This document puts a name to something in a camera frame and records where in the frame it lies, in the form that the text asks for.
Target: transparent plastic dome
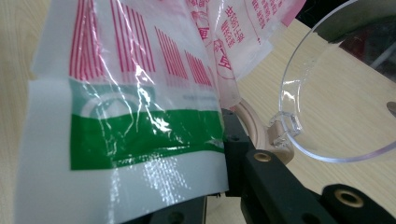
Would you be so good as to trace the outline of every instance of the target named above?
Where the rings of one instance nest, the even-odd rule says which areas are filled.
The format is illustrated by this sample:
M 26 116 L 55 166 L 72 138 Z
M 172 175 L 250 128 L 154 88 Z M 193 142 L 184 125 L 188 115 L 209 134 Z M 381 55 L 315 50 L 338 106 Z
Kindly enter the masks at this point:
M 294 51 L 279 111 L 289 140 L 322 161 L 396 150 L 396 0 L 349 1 Z

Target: black plastic part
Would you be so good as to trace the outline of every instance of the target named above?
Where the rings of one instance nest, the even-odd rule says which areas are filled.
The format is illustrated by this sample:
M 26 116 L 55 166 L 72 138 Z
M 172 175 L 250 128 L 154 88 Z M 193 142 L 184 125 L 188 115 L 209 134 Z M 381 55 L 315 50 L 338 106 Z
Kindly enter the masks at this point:
M 229 190 L 227 197 L 241 197 L 244 186 L 243 162 L 247 152 L 254 148 L 239 118 L 230 110 L 222 110 L 225 141 L 224 154 L 227 164 Z
M 258 161 L 257 153 L 266 154 L 271 160 Z M 246 155 L 244 168 L 247 181 L 270 223 L 336 223 L 275 154 L 251 150 Z
M 204 224 L 206 197 L 178 203 L 123 224 Z
M 324 188 L 320 203 L 339 223 L 396 223 L 383 207 L 350 186 L 338 184 Z
M 262 209 L 262 205 L 250 185 L 244 187 L 241 211 L 247 224 L 270 223 L 270 219 Z

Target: light wood desk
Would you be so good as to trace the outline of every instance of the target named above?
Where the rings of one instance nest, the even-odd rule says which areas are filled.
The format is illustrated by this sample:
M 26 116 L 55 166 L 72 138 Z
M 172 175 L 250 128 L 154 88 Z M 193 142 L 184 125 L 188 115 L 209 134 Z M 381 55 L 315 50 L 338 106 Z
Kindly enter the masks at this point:
M 27 81 L 50 0 L 0 2 L 0 223 L 12 223 L 18 148 L 27 103 Z M 308 29 L 297 21 L 275 50 L 240 82 L 243 97 L 263 121 L 277 111 L 280 81 L 290 55 Z M 396 216 L 396 161 L 330 164 L 296 151 L 288 165 L 309 189 L 344 183 L 362 190 Z M 244 223 L 237 199 L 226 199 L 207 223 Z

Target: plastic bag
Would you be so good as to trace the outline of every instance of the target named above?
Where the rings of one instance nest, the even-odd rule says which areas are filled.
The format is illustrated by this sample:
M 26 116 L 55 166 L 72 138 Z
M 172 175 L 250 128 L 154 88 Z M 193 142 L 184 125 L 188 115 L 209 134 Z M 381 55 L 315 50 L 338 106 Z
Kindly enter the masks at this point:
M 54 0 L 33 71 L 16 223 L 120 223 L 228 188 L 184 2 Z
M 305 0 L 186 0 L 203 39 L 221 107 L 241 98 L 236 80 L 247 76 L 272 50 L 270 38 L 289 25 Z

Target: green stripe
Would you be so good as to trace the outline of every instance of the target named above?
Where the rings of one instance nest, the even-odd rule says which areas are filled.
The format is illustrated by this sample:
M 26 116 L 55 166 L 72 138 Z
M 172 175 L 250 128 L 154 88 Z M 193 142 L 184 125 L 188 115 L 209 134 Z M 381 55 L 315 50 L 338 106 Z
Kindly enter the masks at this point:
M 71 169 L 111 169 L 201 150 L 223 152 L 222 135 L 217 111 L 153 111 L 111 119 L 72 115 Z

